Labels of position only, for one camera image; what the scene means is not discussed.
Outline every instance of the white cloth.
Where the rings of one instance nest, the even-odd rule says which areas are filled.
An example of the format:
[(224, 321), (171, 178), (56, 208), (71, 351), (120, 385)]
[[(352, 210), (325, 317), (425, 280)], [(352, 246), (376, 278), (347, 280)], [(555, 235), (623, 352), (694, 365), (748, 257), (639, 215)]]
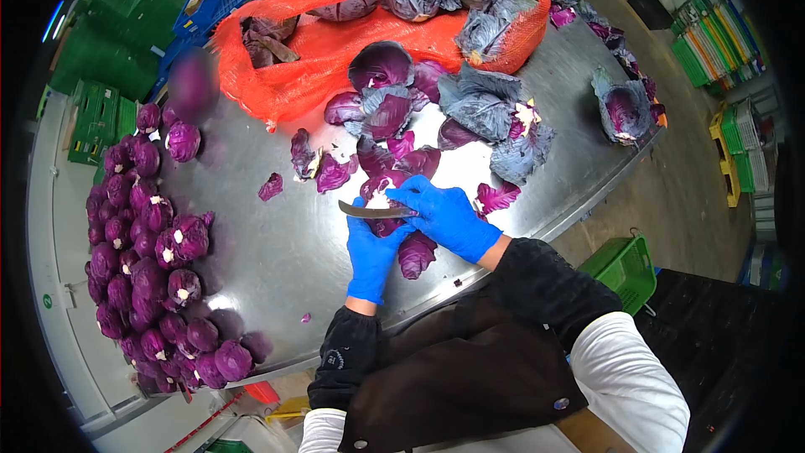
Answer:
[[(573, 344), (570, 366), (589, 409), (637, 451), (676, 453), (688, 433), (690, 410), (626, 313), (590, 323)], [(299, 453), (332, 453), (341, 442), (346, 413), (314, 409), (305, 416)], [(495, 438), (441, 444), (414, 451), (578, 453), (556, 427), (518, 430)]]

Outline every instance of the blue nitrile glove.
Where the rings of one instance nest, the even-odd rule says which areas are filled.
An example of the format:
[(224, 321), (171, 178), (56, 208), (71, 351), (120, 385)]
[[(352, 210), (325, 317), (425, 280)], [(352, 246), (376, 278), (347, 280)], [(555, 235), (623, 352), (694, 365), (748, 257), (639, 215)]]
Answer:
[[(363, 198), (360, 196), (353, 201), (353, 206), (363, 205)], [(416, 229), (410, 224), (404, 224), (386, 238), (378, 238), (372, 234), (366, 221), (357, 217), (347, 217), (347, 228), (347, 251), (353, 265), (353, 279), (347, 286), (347, 296), (382, 305), (383, 288), (397, 256), (397, 249), (405, 237)]]
[(440, 189), (425, 176), (417, 175), (398, 189), (384, 191), (389, 199), (416, 210), (407, 221), (425, 236), (464, 260), (477, 264), (503, 231), (478, 216), (459, 187)]

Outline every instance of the knife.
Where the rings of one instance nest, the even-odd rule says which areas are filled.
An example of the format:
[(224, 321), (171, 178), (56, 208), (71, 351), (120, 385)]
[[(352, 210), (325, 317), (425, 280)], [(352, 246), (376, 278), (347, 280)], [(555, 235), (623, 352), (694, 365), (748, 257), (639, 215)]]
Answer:
[(397, 217), (417, 216), (416, 211), (407, 206), (400, 206), (399, 208), (363, 208), (362, 206), (352, 206), (339, 199), (338, 207), (347, 216), (361, 219), (396, 219)]

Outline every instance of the metal table surface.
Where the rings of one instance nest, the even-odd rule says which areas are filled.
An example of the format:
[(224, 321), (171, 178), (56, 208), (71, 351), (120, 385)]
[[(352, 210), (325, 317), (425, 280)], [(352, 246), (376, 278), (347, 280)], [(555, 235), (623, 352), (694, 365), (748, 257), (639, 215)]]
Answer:
[[(605, 67), (617, 83), (627, 77), (600, 39), (577, 18), (557, 30), (548, 25), (543, 42), (516, 73), (523, 96), (533, 96), (544, 122), (556, 130), (548, 162), (529, 177), (517, 201), (488, 216), (511, 237), (552, 240), (605, 197), (664, 132), (652, 127), (638, 149), (610, 142), (600, 125), (592, 92), (592, 72)], [(428, 104), (411, 121), (416, 147), (436, 146), (444, 116)], [(357, 196), (366, 174), (358, 171), (344, 186), (324, 195), (314, 182), (293, 182), (290, 135), (296, 123), (276, 133), (222, 97), (215, 115), (201, 127), (202, 150), (196, 161), (176, 164), (165, 157), (162, 190), (179, 212), (212, 210), (212, 253), (193, 267), (208, 293), (191, 313), (210, 314), (226, 337), (259, 333), (270, 355), (257, 367), (265, 380), (317, 364), (327, 325), (344, 304), (351, 266), (347, 226), (337, 201)], [(325, 146), (347, 161), (356, 139), (341, 127), (322, 124), (312, 146)], [(442, 154), (433, 183), (459, 186), (475, 198), (480, 182), (499, 186), (488, 169), (491, 149), (472, 143)], [(284, 180), (282, 194), (264, 203), (257, 190), (272, 172)], [(397, 266), (389, 276), (379, 310), (383, 327), (394, 329), (483, 285), (486, 272), (439, 247), (436, 261), (415, 281)], [(462, 286), (454, 281), (460, 278)], [(310, 313), (309, 323), (301, 323)]]

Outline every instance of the orange mesh bag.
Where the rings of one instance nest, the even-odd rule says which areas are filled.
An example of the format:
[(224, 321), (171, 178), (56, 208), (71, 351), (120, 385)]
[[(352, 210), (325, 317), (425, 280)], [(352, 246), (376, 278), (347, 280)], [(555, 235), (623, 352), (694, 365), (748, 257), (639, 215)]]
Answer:
[[(465, 24), (466, 10), (440, 12), (421, 23), (397, 18), (382, 8), (346, 22), (320, 20), (304, 13), (342, 0), (255, 0), (228, 16), (213, 37), (220, 53), (221, 90), (251, 116), (271, 129), (294, 120), (322, 104), (338, 90), (349, 87), (347, 68), (366, 45), (383, 40), (399, 42), (414, 61), (429, 59), (457, 72), (464, 61), (453, 38)], [(521, 13), (501, 41), (501, 55), (476, 65), (482, 70), (513, 73), (520, 68), (545, 35), (551, 0)], [(300, 59), (261, 69), (252, 67), (243, 46), (241, 18), (257, 16), (282, 21), (302, 14), (288, 42)]]

